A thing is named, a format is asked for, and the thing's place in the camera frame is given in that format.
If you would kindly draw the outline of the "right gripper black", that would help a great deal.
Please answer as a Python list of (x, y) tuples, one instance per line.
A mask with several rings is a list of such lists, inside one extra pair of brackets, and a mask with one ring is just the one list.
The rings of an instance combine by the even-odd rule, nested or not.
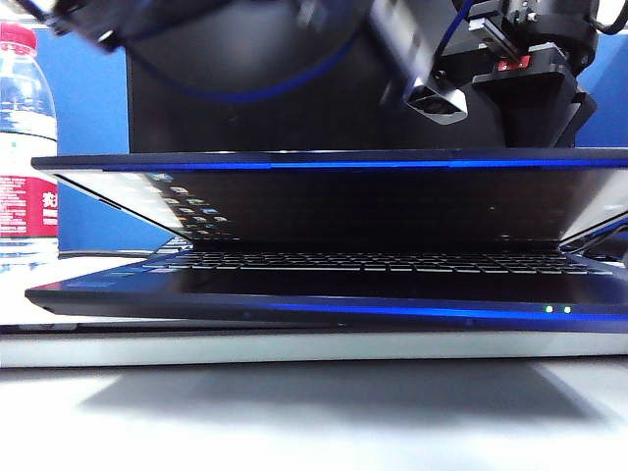
[(586, 90), (575, 94), (575, 3), (476, 1), (466, 20), (478, 49), (465, 80), (492, 93), (505, 145), (555, 147), (565, 128), (563, 146), (574, 147), (598, 108)]

